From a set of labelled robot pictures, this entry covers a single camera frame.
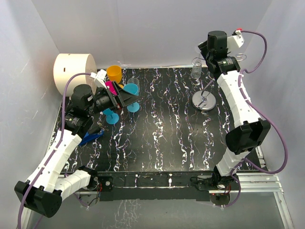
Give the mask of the pink plastic wine glass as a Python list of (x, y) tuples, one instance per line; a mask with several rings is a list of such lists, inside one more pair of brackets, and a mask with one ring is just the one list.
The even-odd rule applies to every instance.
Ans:
[(105, 85), (107, 86), (107, 88), (110, 90), (110, 92), (114, 95), (117, 95), (116, 91), (115, 91), (115, 88), (112, 84), (112, 81), (106, 81), (105, 82)]

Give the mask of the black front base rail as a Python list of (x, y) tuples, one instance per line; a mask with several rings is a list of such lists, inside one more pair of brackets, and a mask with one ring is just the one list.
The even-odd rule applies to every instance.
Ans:
[(99, 172), (101, 201), (183, 200), (210, 201), (214, 194), (226, 194), (224, 185), (213, 186), (212, 172)]

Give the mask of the clear glass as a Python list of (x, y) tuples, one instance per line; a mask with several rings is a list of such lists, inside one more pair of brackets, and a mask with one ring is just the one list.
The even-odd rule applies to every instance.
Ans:
[(202, 63), (200, 59), (195, 58), (192, 61), (192, 70), (191, 70), (191, 77), (194, 79), (198, 79), (201, 76), (202, 73)]
[(135, 78), (135, 77), (132, 77), (132, 78), (128, 79), (127, 84), (130, 84), (130, 83), (137, 85), (138, 88), (140, 87), (140, 86), (139, 86), (139, 85), (140, 85), (139, 79), (137, 79), (137, 78)]

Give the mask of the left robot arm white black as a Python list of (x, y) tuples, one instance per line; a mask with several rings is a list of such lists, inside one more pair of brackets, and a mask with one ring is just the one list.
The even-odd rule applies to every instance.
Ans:
[(71, 108), (62, 112), (61, 129), (38, 165), (25, 182), (18, 181), (14, 191), (20, 200), (18, 216), (24, 208), (45, 217), (53, 217), (61, 203), (81, 188), (94, 190), (98, 186), (95, 170), (81, 166), (72, 175), (60, 179), (59, 175), (70, 155), (81, 143), (93, 124), (93, 116), (106, 109), (120, 110), (139, 100), (136, 93), (122, 89), (112, 83), (115, 94), (108, 88), (98, 87), (95, 93), (87, 84), (80, 84), (73, 90)]

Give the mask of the yellow plastic wine glass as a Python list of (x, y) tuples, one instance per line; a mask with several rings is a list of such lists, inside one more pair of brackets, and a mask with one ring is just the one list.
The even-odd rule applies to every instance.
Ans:
[(108, 81), (105, 82), (107, 86), (110, 87), (110, 82), (115, 81), (121, 88), (123, 88), (123, 85), (120, 84), (122, 80), (122, 69), (118, 65), (112, 65), (107, 68), (106, 70), (107, 76), (108, 76)]

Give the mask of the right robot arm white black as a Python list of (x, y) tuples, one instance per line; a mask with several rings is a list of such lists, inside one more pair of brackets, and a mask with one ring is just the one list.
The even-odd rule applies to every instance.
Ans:
[(234, 119), (234, 129), (226, 134), (227, 149), (214, 167), (211, 177), (197, 178), (201, 187), (224, 189), (237, 179), (236, 169), (247, 155), (259, 146), (271, 125), (263, 120), (246, 98), (246, 90), (241, 82), (241, 68), (235, 57), (229, 56), (232, 49), (244, 43), (241, 30), (232, 36), (224, 31), (211, 31), (207, 40), (198, 45), (212, 77), (222, 89)]

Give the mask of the blue black clip tool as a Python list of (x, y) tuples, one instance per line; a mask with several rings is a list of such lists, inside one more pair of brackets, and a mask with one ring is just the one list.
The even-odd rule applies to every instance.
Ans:
[(90, 129), (82, 139), (82, 141), (79, 143), (79, 146), (82, 146), (88, 142), (91, 142), (103, 135), (103, 130), (100, 127), (94, 127)]

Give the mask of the blue wine glass front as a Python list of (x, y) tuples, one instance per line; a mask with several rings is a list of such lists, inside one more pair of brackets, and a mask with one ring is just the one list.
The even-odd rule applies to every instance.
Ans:
[(114, 125), (119, 121), (118, 114), (109, 108), (104, 110), (102, 113), (106, 115), (106, 122), (110, 125)]

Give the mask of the white cylindrical container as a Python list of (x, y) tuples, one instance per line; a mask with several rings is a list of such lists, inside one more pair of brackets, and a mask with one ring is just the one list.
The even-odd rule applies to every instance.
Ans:
[[(64, 93), (64, 88), (68, 80), (77, 73), (97, 73), (95, 60), (91, 54), (60, 53), (54, 62), (53, 77), (55, 85), (60, 92)], [(75, 77), (67, 88), (66, 97), (70, 97), (76, 86), (87, 84), (96, 92), (97, 86), (88, 75)]]

